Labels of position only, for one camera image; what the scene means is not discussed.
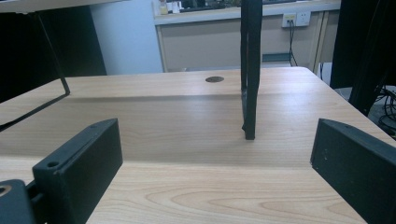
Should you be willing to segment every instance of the desk surface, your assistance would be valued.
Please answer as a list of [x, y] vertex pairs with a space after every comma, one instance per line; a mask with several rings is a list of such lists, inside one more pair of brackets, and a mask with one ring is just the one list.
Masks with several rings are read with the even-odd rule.
[[[222, 76], [224, 81], [205, 79]], [[31, 168], [86, 126], [118, 118], [124, 164], [90, 223], [362, 223], [311, 168], [319, 118], [395, 142], [309, 70], [262, 69], [256, 140], [244, 139], [239, 71], [73, 77], [72, 94], [0, 133], [0, 179]], [[59, 81], [0, 105], [16, 118]]]

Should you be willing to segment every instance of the wooden desk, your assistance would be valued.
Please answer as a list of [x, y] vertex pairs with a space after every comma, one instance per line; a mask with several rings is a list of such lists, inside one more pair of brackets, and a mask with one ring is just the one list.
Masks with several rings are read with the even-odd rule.
[[[220, 83], [205, 79], [222, 76]], [[308, 69], [262, 70], [256, 140], [244, 138], [239, 71], [73, 77], [71, 95], [0, 133], [0, 179], [31, 168], [86, 126], [118, 118], [124, 164], [90, 223], [362, 223], [311, 168], [318, 118], [394, 145]], [[0, 118], [62, 92], [52, 82]]]

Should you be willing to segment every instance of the white wall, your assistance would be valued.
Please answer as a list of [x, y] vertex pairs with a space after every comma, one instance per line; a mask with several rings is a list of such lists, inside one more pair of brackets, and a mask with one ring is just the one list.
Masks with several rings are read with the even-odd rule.
[[163, 71], [151, 1], [93, 5], [91, 11], [109, 75]]

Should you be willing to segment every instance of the power cord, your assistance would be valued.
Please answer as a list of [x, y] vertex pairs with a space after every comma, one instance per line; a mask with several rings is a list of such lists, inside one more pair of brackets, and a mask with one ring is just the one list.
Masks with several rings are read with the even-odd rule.
[[323, 64], [324, 63], [320, 63], [319, 64], [319, 72], [320, 72], [320, 79], [323, 81]]
[[294, 21], [293, 20], [288, 21], [288, 24], [289, 24], [289, 28], [290, 28], [290, 48], [289, 48], [289, 56], [290, 57], [289, 57], [289, 62], [290, 62], [290, 66], [293, 67], [292, 60], [294, 61], [295, 66], [298, 66], [298, 64], [296, 62], [296, 59], [294, 57], [293, 48], [292, 48], [295, 25], [294, 25]]
[[375, 101], [378, 102], [384, 98], [385, 103], [383, 105], [383, 109], [385, 115], [378, 119], [378, 126], [388, 135], [396, 138], [396, 127], [390, 125], [390, 123], [396, 123], [396, 94], [393, 91], [387, 90], [384, 86]]

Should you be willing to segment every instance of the black monitor stand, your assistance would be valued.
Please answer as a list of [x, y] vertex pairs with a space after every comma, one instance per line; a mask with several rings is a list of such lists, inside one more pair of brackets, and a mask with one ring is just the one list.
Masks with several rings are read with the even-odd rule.
[[241, 4], [241, 92], [247, 140], [255, 138], [257, 93], [260, 86], [262, 0]]
[[122, 165], [117, 119], [94, 123], [33, 167], [0, 181], [0, 223], [85, 223]]
[[312, 167], [367, 223], [396, 223], [396, 148], [353, 126], [318, 121]]
[[51, 41], [51, 39], [53, 39], [53, 38], [51, 38], [51, 29], [50, 29], [50, 25], [49, 25], [47, 18], [42, 15], [42, 12], [30, 13], [30, 14], [27, 14], [27, 16], [31, 17], [31, 19], [34, 23], [34, 27], [36, 29], [37, 35], [39, 35], [39, 37], [41, 39], [43, 39], [43, 42], [46, 45], [44, 47], [45, 51], [47, 52], [49, 57], [52, 59], [54, 67], [56, 69], [56, 73], [58, 74], [59, 79], [62, 81], [62, 85], [64, 86], [64, 94], [44, 103], [43, 105], [29, 111], [28, 113], [20, 116], [17, 119], [14, 119], [14, 120], [7, 122], [5, 124], [1, 124], [0, 132], [2, 132], [3, 130], [11, 127], [12, 125], [14, 125], [24, 119], [29, 118], [30, 116], [39, 112], [40, 110], [42, 110], [50, 105], [55, 104], [56, 102], [62, 100], [64, 97], [66, 97], [70, 94], [70, 89], [67, 85], [66, 79], [64, 78], [64, 72], [63, 72], [60, 62], [59, 62], [58, 53], [56, 51], [53, 41]]

